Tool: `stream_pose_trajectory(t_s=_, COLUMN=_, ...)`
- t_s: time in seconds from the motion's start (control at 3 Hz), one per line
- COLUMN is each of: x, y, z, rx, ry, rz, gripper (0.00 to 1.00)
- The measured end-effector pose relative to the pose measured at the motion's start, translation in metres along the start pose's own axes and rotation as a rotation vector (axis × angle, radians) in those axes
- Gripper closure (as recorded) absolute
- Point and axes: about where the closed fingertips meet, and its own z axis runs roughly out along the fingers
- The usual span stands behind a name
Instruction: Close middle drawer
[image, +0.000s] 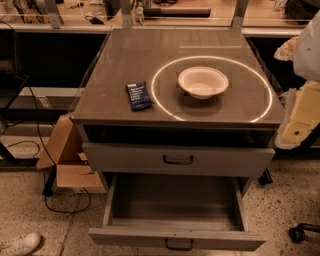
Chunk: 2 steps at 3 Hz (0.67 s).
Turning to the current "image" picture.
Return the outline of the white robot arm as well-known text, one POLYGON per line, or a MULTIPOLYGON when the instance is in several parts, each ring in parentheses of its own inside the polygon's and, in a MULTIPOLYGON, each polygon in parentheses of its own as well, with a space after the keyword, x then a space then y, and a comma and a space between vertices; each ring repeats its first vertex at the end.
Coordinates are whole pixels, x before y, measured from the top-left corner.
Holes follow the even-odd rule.
POLYGON ((320 11, 299 36, 282 44, 274 57, 291 61, 294 73, 306 82, 284 94, 285 116, 277 131, 275 145, 294 149, 320 124, 320 11))

